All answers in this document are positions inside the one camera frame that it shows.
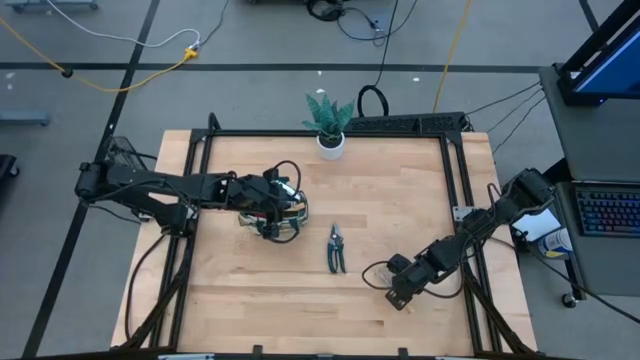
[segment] caster wheel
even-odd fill
[[[17,177],[18,175],[20,175],[20,168],[14,164],[11,170],[9,170],[9,176]]]
[[[578,301],[573,297],[573,294],[568,293],[562,295],[562,305],[566,308],[573,309],[578,305]]]

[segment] yellow cable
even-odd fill
[[[449,64],[453,60],[453,54],[456,52],[456,47],[458,47],[458,40],[460,40],[460,33],[462,29],[467,24],[467,18],[469,17],[469,9],[471,9],[471,1],[467,0],[467,4],[464,6],[464,15],[460,19],[460,24],[458,25],[458,29],[456,30],[456,35],[453,37],[453,43],[451,44],[451,49],[449,49],[449,57],[447,58],[447,64],[444,66],[444,71],[442,72],[442,77],[440,78],[440,85],[438,85],[438,92],[436,93],[436,101],[433,104],[433,112],[437,112],[438,110],[438,102],[440,101],[440,93],[442,92],[442,87],[444,85],[444,79],[447,77],[447,72],[449,71]]]
[[[42,52],[40,52],[40,50],[38,50],[35,46],[31,45],[25,38],[22,37],[22,35],[20,35],[14,28],[11,27],[11,25],[9,25],[2,17],[0,17],[0,24],[2,24],[2,26],[4,26],[5,28],[7,28],[7,30],[9,30],[9,32],[11,34],[13,34],[13,36],[16,37],[16,39],[18,39],[21,43],[23,43],[26,47],[28,47],[29,49],[31,49],[31,51],[33,51],[36,55],[38,55],[42,60],[46,61],[47,63],[49,63],[49,65],[51,65],[54,69],[64,73],[66,70],[58,65],[55,61],[49,59],[45,54],[43,54]],[[90,80],[82,77],[82,76],[77,76],[74,75],[72,76],[73,79],[76,79],[80,82],[82,82],[83,84],[92,87],[96,90],[100,90],[100,91],[104,91],[104,92],[125,92],[125,91],[129,91],[129,90],[133,90],[137,87],[140,87],[146,83],[148,83],[149,81],[151,81],[152,79],[162,75],[162,74],[166,74],[171,70],[175,70],[178,67],[180,67],[182,64],[184,64],[185,62],[195,58],[198,56],[198,53],[190,48],[187,48],[185,50],[185,55],[182,58],[182,60],[180,60],[177,64],[171,66],[170,68],[167,68],[165,70],[161,70],[158,71],[157,73],[152,74],[151,76],[149,76],[148,78],[140,81],[137,84],[131,85],[129,87],[126,88],[121,88],[121,89],[109,89],[109,88],[104,88],[100,85],[97,85],[93,82],[91,82]]]

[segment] pruning shears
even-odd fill
[[[333,274],[338,272],[338,266],[343,273],[347,273],[344,266],[344,238],[340,233],[338,224],[333,224],[331,234],[329,235],[329,244],[327,245],[327,257],[329,260],[329,271]]]

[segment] black floor stripe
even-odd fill
[[[127,70],[129,63],[58,63],[65,69],[73,70]],[[0,70],[55,70],[47,63],[37,62],[5,62],[0,63]]]
[[[127,70],[125,63],[60,63],[74,70]],[[137,64],[135,70],[159,71],[173,64]],[[522,65],[451,65],[452,73],[536,74],[540,66]],[[46,63],[0,63],[0,70],[55,70]],[[177,71],[379,71],[379,64],[185,64]],[[387,64],[388,72],[442,72],[444,65]]]
[[[591,31],[596,31],[600,27],[598,25],[598,20],[596,20],[596,16],[593,14],[593,10],[589,5],[588,0],[580,0],[580,7],[582,8],[582,12],[584,12],[584,16],[587,18],[587,22],[589,23],[589,27]]]
[[[159,2],[160,0],[151,1],[149,10],[147,11],[147,15],[142,25],[142,29],[140,30],[140,34],[138,36],[138,41],[145,42],[147,40],[149,31],[151,29],[151,24],[153,24],[153,19],[155,18],[156,11],[158,10]],[[135,46],[120,87],[127,87],[131,85],[131,81],[133,80],[133,75],[135,73],[135,67],[140,61],[140,57],[142,56],[142,50],[143,46]],[[120,118],[120,113],[122,112],[122,108],[124,106],[126,98],[126,92],[118,93],[118,95],[116,96],[113,109],[111,110],[109,120],[107,122],[107,125],[105,126],[105,131],[102,136],[103,140],[110,134],[112,134],[113,130],[115,130],[115,125],[118,123],[118,119]],[[95,158],[102,159],[102,157],[104,157],[103,147],[99,146]],[[42,303],[40,305],[40,309],[38,310],[38,315],[36,316],[36,320],[34,321],[33,327],[31,328],[29,338],[27,339],[27,343],[22,353],[23,358],[33,358],[38,354],[38,349],[40,348],[42,338],[44,337],[44,333],[47,329],[47,324],[49,323],[49,319],[51,318],[51,313],[53,312],[53,309],[55,307],[58,294],[60,293],[60,288],[62,287],[67,268],[69,267],[69,263],[71,262],[71,257],[73,255],[73,251],[78,241],[78,236],[80,235],[80,230],[82,229],[82,224],[84,223],[86,215],[87,208],[78,204],[78,207],[76,208],[76,211],[73,215],[71,225],[69,226],[69,231],[67,232],[67,236],[64,240],[64,245],[62,246],[62,250],[60,251],[60,256],[58,257],[55,269],[53,271],[53,274],[51,275],[51,280],[49,281],[49,285],[47,286],[47,291],[45,292],[44,298],[42,299]]]

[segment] white pot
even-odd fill
[[[322,143],[320,142],[320,137],[316,137],[316,142],[318,143],[318,149],[320,150],[320,157],[325,159],[325,160],[336,160],[338,159],[340,156],[342,156],[342,153],[344,152],[344,143],[345,143],[345,139],[346,137],[344,136],[344,134],[342,134],[342,141],[340,142],[340,145],[334,147],[334,148],[326,148],[324,146],[322,146]]]

